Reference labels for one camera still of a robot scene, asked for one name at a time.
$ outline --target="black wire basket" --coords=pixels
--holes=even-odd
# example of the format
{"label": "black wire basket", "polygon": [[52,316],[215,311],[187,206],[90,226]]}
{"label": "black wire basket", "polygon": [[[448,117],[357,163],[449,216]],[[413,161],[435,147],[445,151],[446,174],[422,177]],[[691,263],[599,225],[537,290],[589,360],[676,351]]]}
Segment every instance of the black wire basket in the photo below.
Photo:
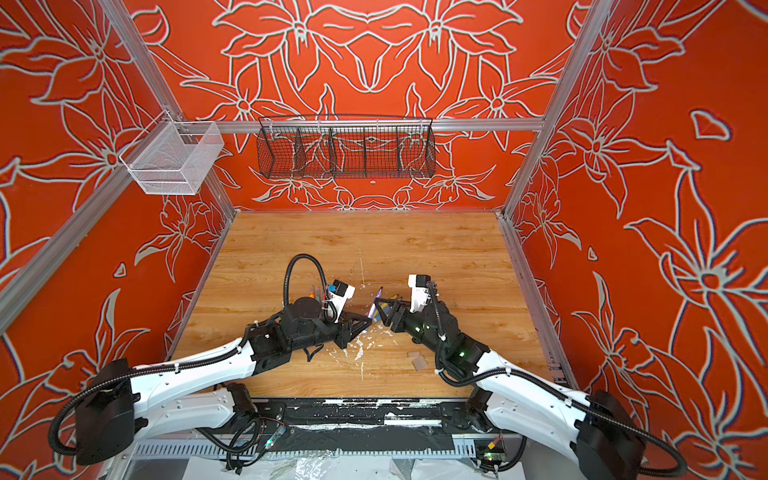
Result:
{"label": "black wire basket", "polygon": [[435,135],[428,118],[328,115],[321,121],[269,117],[259,122],[259,173],[266,178],[435,174]]}

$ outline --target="wooden tabletop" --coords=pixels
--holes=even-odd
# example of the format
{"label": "wooden tabletop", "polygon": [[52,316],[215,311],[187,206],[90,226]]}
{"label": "wooden tabletop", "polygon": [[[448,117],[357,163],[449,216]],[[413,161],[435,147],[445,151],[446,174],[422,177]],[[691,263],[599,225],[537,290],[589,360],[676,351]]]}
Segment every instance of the wooden tabletop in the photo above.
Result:
{"label": "wooden tabletop", "polygon": [[[427,274],[459,328],[507,360],[550,379],[515,272],[493,213],[339,212],[238,214],[216,259],[174,358],[222,345],[243,328],[282,309],[283,276],[295,254],[323,265],[328,283],[357,290],[346,310],[368,313],[382,296],[410,300],[408,275]],[[291,277],[291,301],[319,279],[300,260]],[[416,372],[409,352],[428,363]],[[380,322],[346,350],[328,343],[311,363],[295,352],[289,364],[243,380],[254,397],[466,396],[433,372],[434,354],[391,333]]]}

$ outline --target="white mesh basket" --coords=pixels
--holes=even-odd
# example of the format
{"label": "white mesh basket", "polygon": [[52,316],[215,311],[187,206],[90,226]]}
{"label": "white mesh basket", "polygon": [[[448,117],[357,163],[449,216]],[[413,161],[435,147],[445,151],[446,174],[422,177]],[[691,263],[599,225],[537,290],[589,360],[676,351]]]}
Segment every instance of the white mesh basket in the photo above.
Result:
{"label": "white mesh basket", "polygon": [[157,128],[146,149],[125,166],[146,194],[195,195],[224,147],[216,122],[197,144],[185,144],[173,123]]}

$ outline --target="wire basket compartment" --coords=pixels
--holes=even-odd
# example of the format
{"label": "wire basket compartment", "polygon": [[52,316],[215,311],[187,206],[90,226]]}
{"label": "wire basket compartment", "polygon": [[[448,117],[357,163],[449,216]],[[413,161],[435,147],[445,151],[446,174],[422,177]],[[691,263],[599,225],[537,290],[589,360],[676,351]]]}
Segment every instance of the wire basket compartment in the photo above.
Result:
{"label": "wire basket compartment", "polygon": [[389,119],[371,126],[370,121],[354,125],[354,116],[339,117],[345,120],[311,127],[271,124],[275,117],[260,119],[259,173],[267,178],[435,174],[435,135],[429,119]]}
{"label": "wire basket compartment", "polygon": [[125,166],[146,194],[196,194],[224,147],[216,122],[196,144],[185,143],[171,122],[157,128],[144,152]]}

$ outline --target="wall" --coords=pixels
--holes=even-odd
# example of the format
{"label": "wall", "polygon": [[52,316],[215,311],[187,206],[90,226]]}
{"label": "wall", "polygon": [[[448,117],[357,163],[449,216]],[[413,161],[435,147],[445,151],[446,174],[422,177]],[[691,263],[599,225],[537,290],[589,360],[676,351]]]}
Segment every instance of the wall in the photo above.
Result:
{"label": "wall", "polygon": [[[96,1],[2,2],[0,45],[2,287],[160,108]],[[2,335],[0,478],[96,475],[53,454],[50,418],[111,360],[164,359],[225,223],[205,186],[119,197]]]}
{"label": "wall", "polygon": [[0,5],[0,290],[160,112],[97,5]]}
{"label": "wall", "polygon": [[767,45],[764,3],[617,2],[514,215],[579,386],[690,478],[768,468]]}
{"label": "wall", "polygon": [[[543,115],[588,2],[127,0],[186,116]],[[530,132],[438,137],[431,180],[267,180],[253,136],[217,173],[243,210],[493,208]]]}

